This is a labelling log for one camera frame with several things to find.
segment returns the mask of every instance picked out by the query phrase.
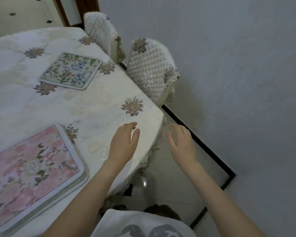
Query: table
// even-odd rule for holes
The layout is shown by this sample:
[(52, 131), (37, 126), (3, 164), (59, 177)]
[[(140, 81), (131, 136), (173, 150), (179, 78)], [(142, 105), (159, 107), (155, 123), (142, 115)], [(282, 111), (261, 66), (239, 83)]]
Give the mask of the table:
[[(40, 83), (38, 78), (62, 52), (99, 57), (103, 64), (86, 90)], [(50, 123), (67, 128), (89, 179), (107, 158), (111, 139), (124, 123), (136, 121), (140, 138), (133, 158), (108, 195), (121, 191), (147, 161), (161, 131), (162, 111), (80, 28), (45, 28), (0, 38), (0, 148)], [(32, 220), (13, 236), (42, 234), (82, 187)]]

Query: floral tablecloth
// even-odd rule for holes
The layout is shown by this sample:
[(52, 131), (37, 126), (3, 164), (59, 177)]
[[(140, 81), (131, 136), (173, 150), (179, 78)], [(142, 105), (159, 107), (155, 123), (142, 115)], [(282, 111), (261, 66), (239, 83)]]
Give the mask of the floral tablecloth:
[[(86, 90), (38, 81), (62, 52), (103, 60)], [(133, 121), (138, 122), (141, 130), (138, 147), (116, 177), (109, 195), (121, 191), (147, 161), (147, 154), (162, 128), (162, 111), (80, 28), (46, 28), (0, 38), (0, 149), (41, 127), (59, 122), (85, 162), (90, 179), (107, 158), (116, 129)], [(13, 236), (42, 234), (81, 188)]]

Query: hand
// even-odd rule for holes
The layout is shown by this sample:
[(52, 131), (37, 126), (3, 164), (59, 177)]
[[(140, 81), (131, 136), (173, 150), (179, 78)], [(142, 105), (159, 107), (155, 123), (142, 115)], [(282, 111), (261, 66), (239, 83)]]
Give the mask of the hand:
[(195, 163), (196, 156), (190, 131), (174, 123), (171, 126), (178, 136), (177, 143), (174, 143), (172, 132), (168, 132), (168, 142), (173, 159), (181, 168)]
[(137, 148), (140, 134), (139, 129), (134, 131), (133, 138), (131, 140), (131, 133), (132, 130), (136, 128), (136, 125), (137, 122), (132, 122), (120, 126), (111, 141), (108, 161), (118, 165), (121, 169), (133, 157)]

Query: person's right arm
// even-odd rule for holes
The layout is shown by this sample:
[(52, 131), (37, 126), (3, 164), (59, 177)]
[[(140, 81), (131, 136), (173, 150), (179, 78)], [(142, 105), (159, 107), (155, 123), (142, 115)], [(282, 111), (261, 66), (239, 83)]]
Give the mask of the person's right arm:
[(178, 141), (168, 133), (170, 150), (174, 160), (193, 183), (222, 237), (265, 237), (266, 235), (222, 191), (197, 162), (191, 133), (184, 126), (171, 124)]

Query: white quilted fabric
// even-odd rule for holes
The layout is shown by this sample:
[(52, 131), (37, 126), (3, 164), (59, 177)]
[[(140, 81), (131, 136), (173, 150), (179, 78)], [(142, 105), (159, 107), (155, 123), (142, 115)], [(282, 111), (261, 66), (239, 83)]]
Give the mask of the white quilted fabric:
[(121, 38), (110, 18), (101, 12), (87, 12), (84, 14), (85, 32), (102, 50), (116, 62), (125, 59)]
[(146, 38), (133, 41), (126, 74), (158, 106), (170, 93), (173, 100), (174, 82), (180, 77), (169, 50)]

